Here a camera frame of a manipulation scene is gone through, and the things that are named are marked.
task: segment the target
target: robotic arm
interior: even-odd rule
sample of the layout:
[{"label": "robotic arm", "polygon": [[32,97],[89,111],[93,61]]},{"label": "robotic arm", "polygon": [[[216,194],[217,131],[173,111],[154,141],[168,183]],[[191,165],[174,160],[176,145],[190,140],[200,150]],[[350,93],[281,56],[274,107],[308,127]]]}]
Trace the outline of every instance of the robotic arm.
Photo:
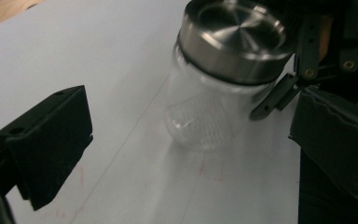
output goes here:
[{"label": "robotic arm", "polygon": [[[296,31],[296,65],[251,119],[284,109],[301,92],[290,137],[338,189],[358,199],[358,0],[262,2]],[[332,25],[324,55],[326,17]]]}]

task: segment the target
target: jar lid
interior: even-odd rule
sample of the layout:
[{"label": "jar lid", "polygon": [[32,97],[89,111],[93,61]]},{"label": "jar lid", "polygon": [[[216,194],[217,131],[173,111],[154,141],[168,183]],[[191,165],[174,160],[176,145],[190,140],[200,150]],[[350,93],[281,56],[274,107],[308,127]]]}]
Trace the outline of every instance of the jar lid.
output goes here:
[{"label": "jar lid", "polygon": [[275,80],[295,46],[266,7],[244,0],[191,1],[178,43],[200,70],[241,85]]}]

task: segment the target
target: stainless steel lid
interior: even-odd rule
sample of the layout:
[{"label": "stainless steel lid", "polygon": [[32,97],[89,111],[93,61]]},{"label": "stainless steel lid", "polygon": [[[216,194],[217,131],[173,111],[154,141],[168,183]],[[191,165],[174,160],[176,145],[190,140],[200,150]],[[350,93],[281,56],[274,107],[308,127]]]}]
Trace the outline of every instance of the stainless steel lid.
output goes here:
[{"label": "stainless steel lid", "polygon": [[267,8],[243,0],[193,0],[178,42],[199,69],[242,85],[275,80],[294,52],[283,24]]}]

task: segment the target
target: red marking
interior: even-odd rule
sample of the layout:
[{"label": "red marking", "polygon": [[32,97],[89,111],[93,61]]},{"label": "red marking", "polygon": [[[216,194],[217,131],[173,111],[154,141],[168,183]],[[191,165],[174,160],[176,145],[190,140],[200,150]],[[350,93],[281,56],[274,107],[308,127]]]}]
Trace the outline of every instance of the red marking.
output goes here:
[{"label": "red marking", "polygon": [[56,215],[57,219],[65,219],[66,218],[66,212],[62,209],[57,208],[55,215]]},{"label": "red marking", "polygon": [[42,215],[42,218],[47,218],[47,217],[55,217],[55,212],[51,211]]},{"label": "red marking", "polygon": [[80,186],[83,187],[84,185],[84,169],[83,166],[79,166],[80,169]]},{"label": "red marking", "polygon": [[220,167],[220,176],[215,177],[213,180],[223,182],[226,180],[225,175],[225,164],[222,162],[222,165]]},{"label": "red marking", "polygon": [[205,160],[202,161],[200,175],[205,175]]}]

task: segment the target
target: clear glass jar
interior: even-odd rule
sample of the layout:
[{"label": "clear glass jar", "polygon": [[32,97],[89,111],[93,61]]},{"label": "clear glass jar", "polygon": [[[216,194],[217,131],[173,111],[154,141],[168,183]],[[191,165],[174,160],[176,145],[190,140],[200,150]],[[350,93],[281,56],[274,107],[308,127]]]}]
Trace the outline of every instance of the clear glass jar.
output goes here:
[{"label": "clear glass jar", "polygon": [[167,130],[186,147],[228,147],[273,86],[274,82],[235,85],[211,77],[188,62],[175,44],[165,111]]}]

